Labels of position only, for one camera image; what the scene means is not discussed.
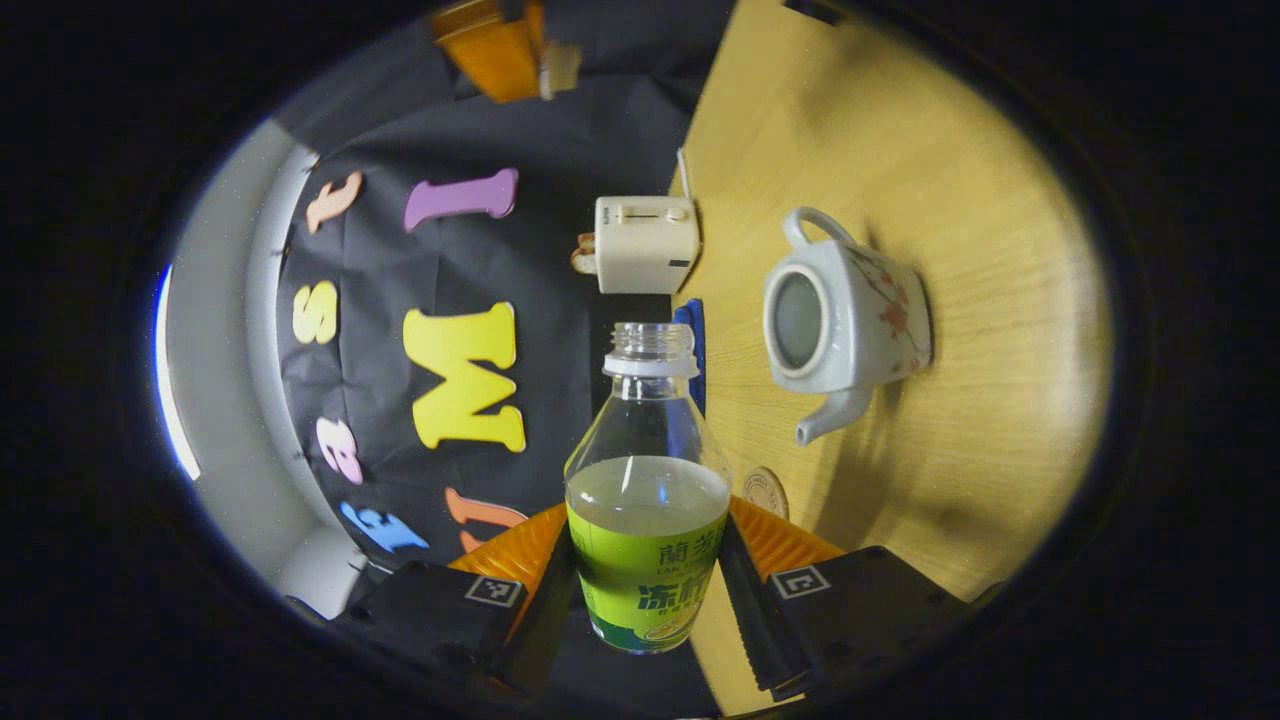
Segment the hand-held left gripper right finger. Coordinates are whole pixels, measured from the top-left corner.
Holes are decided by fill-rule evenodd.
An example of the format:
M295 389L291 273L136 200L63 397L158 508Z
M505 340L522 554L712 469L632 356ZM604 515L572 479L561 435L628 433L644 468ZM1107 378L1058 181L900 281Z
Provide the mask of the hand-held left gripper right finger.
M736 496L718 564L755 682L777 701L876 685L975 612L886 547L844 552Z

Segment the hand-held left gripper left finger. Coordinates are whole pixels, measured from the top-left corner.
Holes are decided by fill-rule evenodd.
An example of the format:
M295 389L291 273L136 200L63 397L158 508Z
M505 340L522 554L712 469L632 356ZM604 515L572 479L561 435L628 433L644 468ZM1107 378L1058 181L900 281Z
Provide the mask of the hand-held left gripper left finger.
M447 566L407 562L335 628L443 691L526 701L559 651L573 556L558 503Z

